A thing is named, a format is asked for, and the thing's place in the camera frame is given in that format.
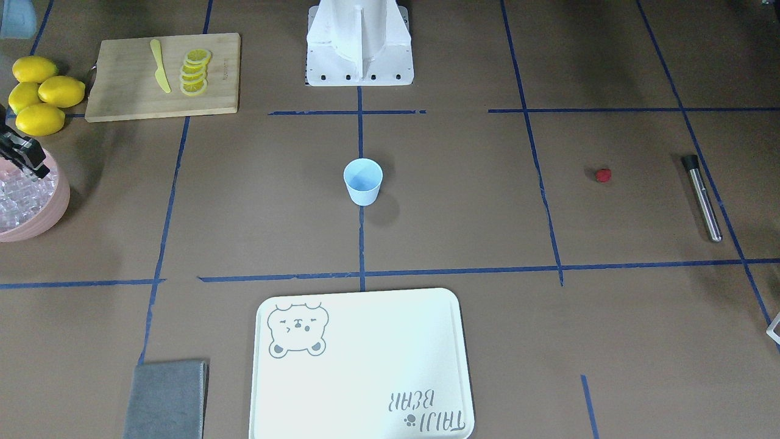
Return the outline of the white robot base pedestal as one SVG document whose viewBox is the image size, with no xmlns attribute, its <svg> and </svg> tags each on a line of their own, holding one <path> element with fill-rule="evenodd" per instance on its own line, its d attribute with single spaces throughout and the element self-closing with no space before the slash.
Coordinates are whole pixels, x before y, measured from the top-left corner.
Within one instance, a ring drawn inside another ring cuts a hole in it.
<svg viewBox="0 0 780 439">
<path fill-rule="evenodd" d="M 320 1 L 308 11 L 305 81 L 312 87 L 413 83 L 408 9 L 396 1 Z"/>
</svg>

